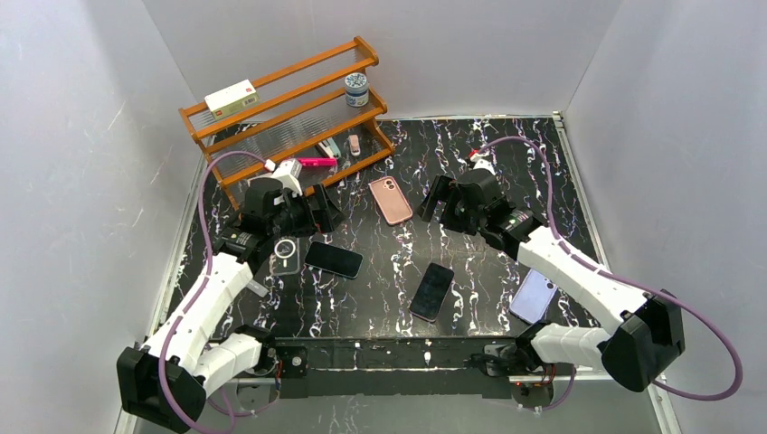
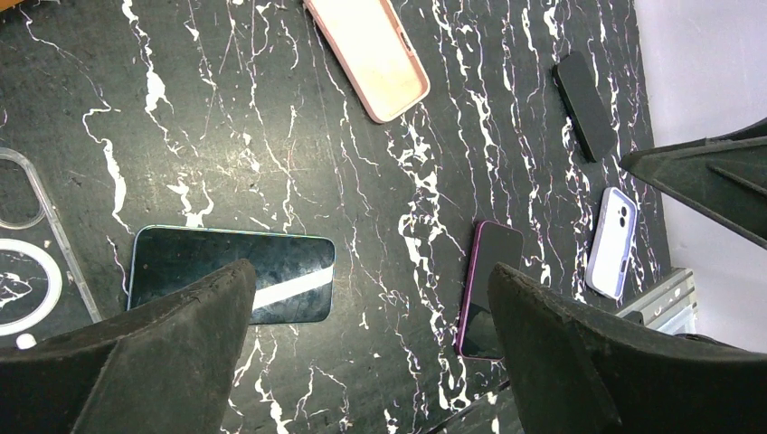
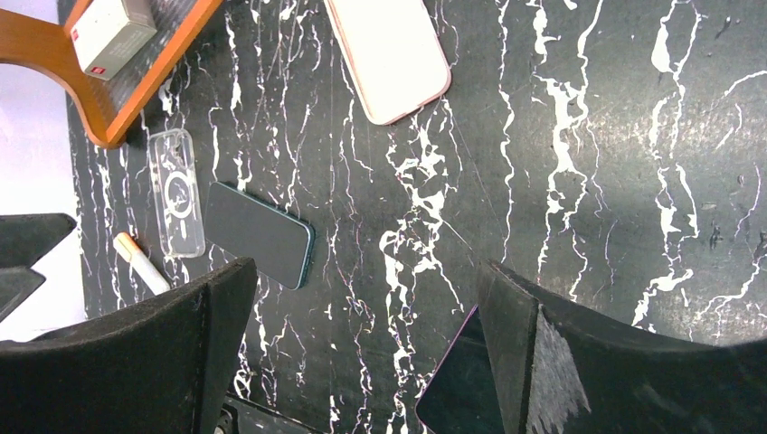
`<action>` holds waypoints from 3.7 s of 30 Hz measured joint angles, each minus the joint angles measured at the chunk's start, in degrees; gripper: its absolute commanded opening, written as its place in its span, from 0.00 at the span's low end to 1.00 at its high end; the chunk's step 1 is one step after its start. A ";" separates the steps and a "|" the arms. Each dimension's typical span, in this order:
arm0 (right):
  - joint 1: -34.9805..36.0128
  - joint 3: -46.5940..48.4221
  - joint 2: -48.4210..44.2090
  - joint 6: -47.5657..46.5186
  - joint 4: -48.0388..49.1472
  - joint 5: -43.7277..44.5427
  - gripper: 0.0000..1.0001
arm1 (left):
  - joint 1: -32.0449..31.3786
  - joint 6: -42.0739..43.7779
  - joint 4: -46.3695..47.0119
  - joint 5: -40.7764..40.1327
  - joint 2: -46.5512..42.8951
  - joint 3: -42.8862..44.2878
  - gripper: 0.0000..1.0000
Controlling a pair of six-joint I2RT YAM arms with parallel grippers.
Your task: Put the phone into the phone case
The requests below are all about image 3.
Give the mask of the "dark purple-edged smartphone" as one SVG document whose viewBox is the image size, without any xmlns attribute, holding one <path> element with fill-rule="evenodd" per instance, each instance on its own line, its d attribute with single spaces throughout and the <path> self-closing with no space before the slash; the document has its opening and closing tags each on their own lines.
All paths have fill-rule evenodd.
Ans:
<svg viewBox="0 0 767 434">
<path fill-rule="evenodd" d="M 477 307 L 462 325 L 415 409 L 429 433 L 504 431 Z"/>
</svg>

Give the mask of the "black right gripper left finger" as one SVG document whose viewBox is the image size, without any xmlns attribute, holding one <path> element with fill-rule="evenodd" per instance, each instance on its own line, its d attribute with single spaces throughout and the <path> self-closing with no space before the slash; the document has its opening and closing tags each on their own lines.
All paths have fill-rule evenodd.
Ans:
<svg viewBox="0 0 767 434">
<path fill-rule="evenodd" d="M 1 344 L 4 433 L 212 433 L 257 289 L 240 258 L 179 288 Z"/>
</svg>

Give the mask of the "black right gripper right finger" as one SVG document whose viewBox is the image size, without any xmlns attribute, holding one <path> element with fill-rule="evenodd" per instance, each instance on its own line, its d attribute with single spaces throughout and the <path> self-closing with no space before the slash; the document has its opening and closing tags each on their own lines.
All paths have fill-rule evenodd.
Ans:
<svg viewBox="0 0 767 434">
<path fill-rule="evenodd" d="M 657 335 L 495 261 L 478 311 L 508 433 L 763 433 L 766 342 Z"/>
</svg>

